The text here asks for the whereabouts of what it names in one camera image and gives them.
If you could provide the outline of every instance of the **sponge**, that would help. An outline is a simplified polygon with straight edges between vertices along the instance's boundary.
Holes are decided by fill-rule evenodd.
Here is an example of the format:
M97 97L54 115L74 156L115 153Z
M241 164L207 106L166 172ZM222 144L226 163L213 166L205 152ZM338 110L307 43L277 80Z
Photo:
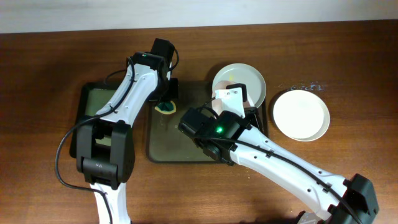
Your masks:
M175 103L173 101L166 101L159 103L155 110L161 112L162 114L172 114L176 112Z

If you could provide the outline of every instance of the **green light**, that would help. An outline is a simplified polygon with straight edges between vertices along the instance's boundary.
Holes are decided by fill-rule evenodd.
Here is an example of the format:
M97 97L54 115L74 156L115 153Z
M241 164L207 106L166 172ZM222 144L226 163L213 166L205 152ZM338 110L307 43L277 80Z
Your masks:
M222 132L223 132L223 128L222 128L222 127L218 127L218 128L216 129L216 132L217 132L218 134L222 133Z

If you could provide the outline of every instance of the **white wall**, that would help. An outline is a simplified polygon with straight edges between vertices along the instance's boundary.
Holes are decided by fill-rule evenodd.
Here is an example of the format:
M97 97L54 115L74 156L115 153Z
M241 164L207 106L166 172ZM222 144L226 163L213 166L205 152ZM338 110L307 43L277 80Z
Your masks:
M398 19L398 0L0 0L0 32Z

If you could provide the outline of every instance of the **white plate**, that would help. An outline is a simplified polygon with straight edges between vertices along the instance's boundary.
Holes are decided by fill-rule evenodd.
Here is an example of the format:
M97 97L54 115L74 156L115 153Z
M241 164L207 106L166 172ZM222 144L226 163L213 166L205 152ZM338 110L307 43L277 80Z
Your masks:
M330 114L315 94L293 90L280 96L274 105L276 125L286 136L298 141L313 141L326 133Z
M246 85L248 95L258 108L266 98L266 82L261 73L250 65L243 63L234 63L222 68L214 77L212 90L215 90L217 83L221 81L230 81L234 83L243 83Z

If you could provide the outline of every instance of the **brown tabletop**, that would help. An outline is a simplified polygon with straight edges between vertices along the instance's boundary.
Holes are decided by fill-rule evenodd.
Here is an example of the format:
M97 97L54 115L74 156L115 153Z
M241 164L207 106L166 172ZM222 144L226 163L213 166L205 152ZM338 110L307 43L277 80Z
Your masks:
M247 63L264 76L267 104L280 91L315 85L330 110L326 134L298 142L269 120L270 138L322 169L369 178L380 205L375 223L398 220L398 21L364 21L0 35L0 223L98 222L94 195L58 182L55 151L74 124L81 87L124 68L156 37L178 48L180 80L211 80L229 63ZM134 222L254 222L308 210L245 167L150 162L146 110L134 123L127 183ZM88 186L67 143L60 172Z

